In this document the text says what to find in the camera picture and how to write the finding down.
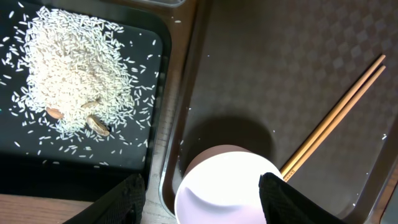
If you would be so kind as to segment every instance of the black tray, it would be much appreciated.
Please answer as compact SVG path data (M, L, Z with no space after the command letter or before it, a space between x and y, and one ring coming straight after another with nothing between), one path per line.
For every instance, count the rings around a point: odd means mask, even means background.
M119 125L114 130L113 136L116 139L110 138L109 141L103 142L95 142L88 138L84 138L83 142L79 142L77 138L74 139L74 142L69 140L56 141L55 137L58 136L58 133L54 130L48 132L49 127L46 127L46 125L39 126L36 123L22 127L21 123L26 120L24 115L20 114L15 117L10 114L12 91L19 90L21 85L25 83L28 73L25 69L17 75L14 71L15 68L1 65L2 74L12 76L12 80L6 80L7 86L0 88L2 109L0 114L0 123L2 124L2 130L0 130L0 167L2 168L1 177L3 179L0 193L95 201L131 173L140 173L147 187L171 51L171 38L165 24L158 17L148 12L112 4L111 1L59 0L48 2L31 0L21 1L21 3L25 6L24 8L20 8L17 1L7 0L0 3L2 36L13 37L16 31L13 26L23 27L23 25L18 24L22 20L22 14L25 13L32 19L35 17L35 12L43 5L48 8L55 7L70 12L96 16L122 25L125 31L117 36L118 40L125 45L121 49L122 57L130 57L131 60L136 61L132 65L139 70L141 70L139 65L147 67L143 74L130 73L139 77L140 85L155 85L152 91L143 91L140 105L135 106L137 114L141 108L148 107L142 102L147 96L150 98L151 95L154 95L155 102L153 110L150 111L152 115L150 119L151 127L145 124L146 128L140 130L135 121L129 119L127 127L124 128ZM11 11L15 11L15 13L9 19L8 15ZM8 46L8 44L16 44L17 42L11 39L6 43ZM5 55L6 52L8 52L8 47L0 48L0 55ZM147 60L146 57L149 54L154 56ZM135 119L145 119L144 116L147 118L148 114ZM119 140L119 135L115 133L117 130L121 130L120 134L126 138L127 142L131 142L130 145L126 146ZM43 145L39 145L39 137L41 136L51 136L52 140L43 141ZM148 148L145 145L138 147L138 144L145 139L148 139ZM17 147L14 141L19 142L21 147ZM78 151L74 155L71 154L72 150L68 153L58 151L60 146L63 146L65 150L71 144L78 146ZM84 146L90 146L92 150L83 150ZM103 161L106 161L109 166L99 164Z
M363 222L398 155L397 139L382 139L398 133L397 9L396 1L201 1L160 180L164 207L174 214L185 169L215 145L244 147L281 169L386 54L387 69L289 180L338 218Z

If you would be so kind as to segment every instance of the table surface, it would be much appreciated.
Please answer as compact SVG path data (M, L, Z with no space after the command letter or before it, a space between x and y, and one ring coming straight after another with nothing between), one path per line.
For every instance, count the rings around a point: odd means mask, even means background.
M174 217L171 217L160 204L159 182L175 106L178 100L178 91L192 32L197 0L186 0L181 6L175 8L134 1L115 0L114 2L157 14L166 23L172 36L172 55L141 223L176 223ZM0 195L0 223L63 223L89 205L91 205L91 202Z

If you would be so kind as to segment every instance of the brown tray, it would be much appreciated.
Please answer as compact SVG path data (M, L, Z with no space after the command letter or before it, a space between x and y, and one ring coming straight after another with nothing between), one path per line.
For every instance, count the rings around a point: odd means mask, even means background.
M365 221L398 155L398 2L205 0L160 180L174 213L189 162L235 144L287 162L383 53L387 69L289 184L348 223Z

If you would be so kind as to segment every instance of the pair of chopsticks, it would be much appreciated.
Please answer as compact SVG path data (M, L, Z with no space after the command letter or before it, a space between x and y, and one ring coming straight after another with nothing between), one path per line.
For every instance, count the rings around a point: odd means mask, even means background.
M353 87L338 102L326 118L318 125L314 132L300 146L296 153L282 168L282 176L287 182L303 163L311 156L318 146L326 139L326 137L334 130L340 121L347 115L350 109L364 95L366 90L374 83L379 75L384 71L386 66L381 66L374 75L369 78L375 69L381 64L386 56L381 55L376 62L365 72L365 74L353 85Z

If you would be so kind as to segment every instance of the checkered surface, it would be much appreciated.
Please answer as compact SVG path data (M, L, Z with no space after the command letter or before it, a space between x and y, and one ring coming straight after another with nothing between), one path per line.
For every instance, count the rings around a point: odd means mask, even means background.
M281 168L380 54L387 69L289 181L340 217L398 112L398 1L214 1L184 137L210 118L249 118Z

